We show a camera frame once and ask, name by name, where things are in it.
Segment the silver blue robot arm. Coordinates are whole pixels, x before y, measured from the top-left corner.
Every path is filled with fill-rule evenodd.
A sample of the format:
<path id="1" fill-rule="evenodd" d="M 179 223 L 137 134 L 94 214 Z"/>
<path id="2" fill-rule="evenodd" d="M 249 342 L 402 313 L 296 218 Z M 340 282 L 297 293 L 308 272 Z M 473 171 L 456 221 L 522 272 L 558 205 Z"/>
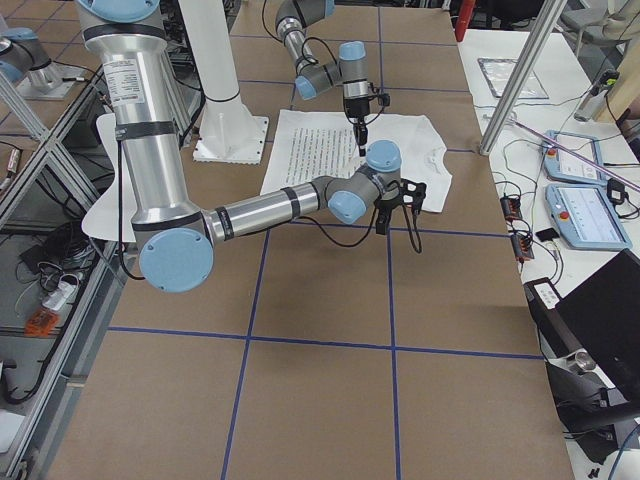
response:
<path id="1" fill-rule="evenodd" d="M 398 147 L 367 139 L 370 102 L 386 104 L 388 98 L 368 81 L 364 45 L 344 43 L 328 66 L 319 65 L 308 47 L 306 29 L 333 13 L 332 2 L 282 3 L 275 31 L 295 62 L 302 97 L 334 85 L 342 88 L 363 164 L 347 178 L 322 176 L 209 211 L 194 204 L 187 192 L 163 75 L 167 40 L 159 3 L 80 1 L 76 7 L 85 46 L 102 62 L 115 115 L 117 166 L 130 177 L 137 204 L 131 224 L 141 278 L 154 287 L 165 292 L 196 288 L 213 268 L 216 245 L 233 238 L 322 209 L 351 224 L 370 207 L 401 203 Z"/>
<path id="2" fill-rule="evenodd" d="M 338 55 L 323 64 L 312 53 L 312 38 L 306 35 L 308 27 L 328 18 L 334 10 L 332 1 L 285 1 L 276 14 L 276 36 L 293 60 L 295 86 L 302 99 L 313 99 L 336 86 L 342 88 L 343 110 L 352 125 L 358 154 L 363 157 L 368 142 L 367 117 L 374 98 L 364 43 L 341 44 Z"/>

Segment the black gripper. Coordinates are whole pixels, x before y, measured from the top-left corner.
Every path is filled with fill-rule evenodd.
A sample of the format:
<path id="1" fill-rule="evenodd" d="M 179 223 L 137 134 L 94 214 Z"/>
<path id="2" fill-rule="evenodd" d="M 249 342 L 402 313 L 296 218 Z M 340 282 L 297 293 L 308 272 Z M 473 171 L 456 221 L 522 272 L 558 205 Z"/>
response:
<path id="1" fill-rule="evenodd" d="M 378 198 L 374 205 L 378 211 L 375 228 L 378 235 L 387 235 L 390 229 L 392 212 L 404 204 L 404 190 L 401 182 L 391 182 L 386 193 Z"/>
<path id="2" fill-rule="evenodd" d="M 368 95 L 360 97 L 344 97 L 343 108 L 347 119 L 355 125 L 355 140 L 360 157 L 366 156 L 368 142 L 368 128 L 365 125 L 367 116 L 371 113 Z"/>

